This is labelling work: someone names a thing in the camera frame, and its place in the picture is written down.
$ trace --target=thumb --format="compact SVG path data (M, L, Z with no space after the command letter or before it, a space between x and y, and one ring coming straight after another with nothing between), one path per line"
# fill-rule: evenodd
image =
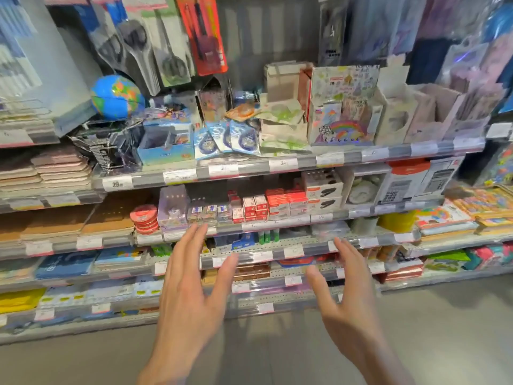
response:
M238 254L230 255L225 259L217 273L212 293L206 299L207 305L215 310L216 313L221 313L223 316L226 309L226 298L231 293L231 284L234 280L235 269L237 268L238 262Z
M326 315L336 311L337 304L331 297L326 279L323 277L321 272L319 272L316 266L310 265L306 268L306 278L317 297L317 303L321 313Z

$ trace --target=gray tile floor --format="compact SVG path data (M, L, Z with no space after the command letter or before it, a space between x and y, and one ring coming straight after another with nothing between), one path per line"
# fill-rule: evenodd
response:
M418 385L513 383L513 275L388 292L389 339ZM2 385L133 384L155 327L0 346ZM364 384L316 310L231 320L203 351L192 385Z

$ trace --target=person's left hand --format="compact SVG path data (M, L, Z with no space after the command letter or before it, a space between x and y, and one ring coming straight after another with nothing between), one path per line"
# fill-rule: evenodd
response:
M185 379L196 357L217 332L226 310L226 298L238 256L229 256L217 275L212 294L203 295L200 252L207 225L190 226L176 244L166 269L160 299L157 337L139 385L174 383Z

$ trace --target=blue notebook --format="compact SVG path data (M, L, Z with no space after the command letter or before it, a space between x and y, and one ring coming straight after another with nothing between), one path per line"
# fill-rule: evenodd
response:
M122 246L104 248L100 253L95 265L124 264L127 262L139 262L145 249L133 246Z
M67 278L88 274L97 251L71 252L47 257L35 272L35 278Z

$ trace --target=toy globe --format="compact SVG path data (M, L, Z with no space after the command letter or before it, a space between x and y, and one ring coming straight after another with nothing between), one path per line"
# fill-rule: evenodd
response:
M91 101L96 112L108 120L127 118L145 107L137 85L120 75L106 75L96 81Z

